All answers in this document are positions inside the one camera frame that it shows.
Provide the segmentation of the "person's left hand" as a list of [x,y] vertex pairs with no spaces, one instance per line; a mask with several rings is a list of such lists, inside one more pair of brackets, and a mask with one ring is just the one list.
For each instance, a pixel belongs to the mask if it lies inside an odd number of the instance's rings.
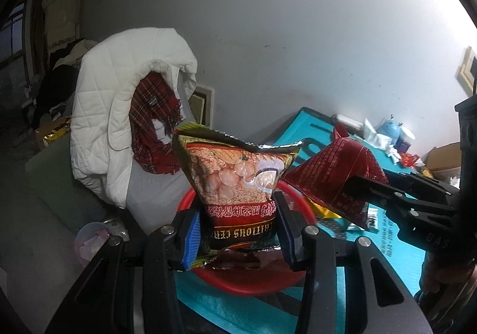
[[423,294],[437,293],[442,285],[466,282],[475,269],[474,261],[459,264],[426,252],[419,279],[419,288]]

